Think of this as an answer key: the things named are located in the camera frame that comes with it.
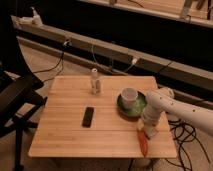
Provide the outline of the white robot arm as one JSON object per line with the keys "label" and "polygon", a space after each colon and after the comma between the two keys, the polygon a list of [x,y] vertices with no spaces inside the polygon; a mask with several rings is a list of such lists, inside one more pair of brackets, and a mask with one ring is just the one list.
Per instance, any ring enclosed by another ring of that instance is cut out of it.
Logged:
{"label": "white robot arm", "polygon": [[138,120],[137,129],[148,137],[157,134],[156,126],[163,111],[173,114],[213,136],[213,110],[187,104],[174,99],[174,92],[168,87],[149,91],[147,105]]}

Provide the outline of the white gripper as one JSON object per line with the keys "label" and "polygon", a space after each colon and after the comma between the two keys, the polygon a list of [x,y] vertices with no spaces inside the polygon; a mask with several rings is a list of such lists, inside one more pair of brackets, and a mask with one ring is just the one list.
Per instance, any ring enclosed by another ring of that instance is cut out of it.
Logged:
{"label": "white gripper", "polygon": [[156,109],[145,108],[143,110],[142,119],[138,119],[137,122],[137,130],[141,131],[145,125],[157,126],[159,123],[159,119],[161,116],[161,112]]}

